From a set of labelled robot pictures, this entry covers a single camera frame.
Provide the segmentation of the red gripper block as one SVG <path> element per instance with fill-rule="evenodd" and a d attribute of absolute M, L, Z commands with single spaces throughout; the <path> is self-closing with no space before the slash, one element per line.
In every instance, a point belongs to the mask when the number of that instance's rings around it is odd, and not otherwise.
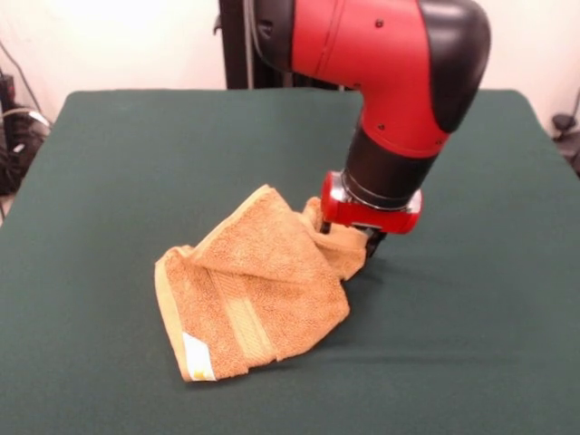
<path fill-rule="evenodd" d="M 329 171 L 325 175 L 320 205 L 321 234 L 329 234 L 332 224 L 370 229 L 365 251 L 367 256 L 373 256 L 387 234 L 404 235 L 414 229 L 422 211 L 421 190 L 402 209 L 373 208 L 350 195 L 341 176 L 342 173 L 337 171 Z"/>

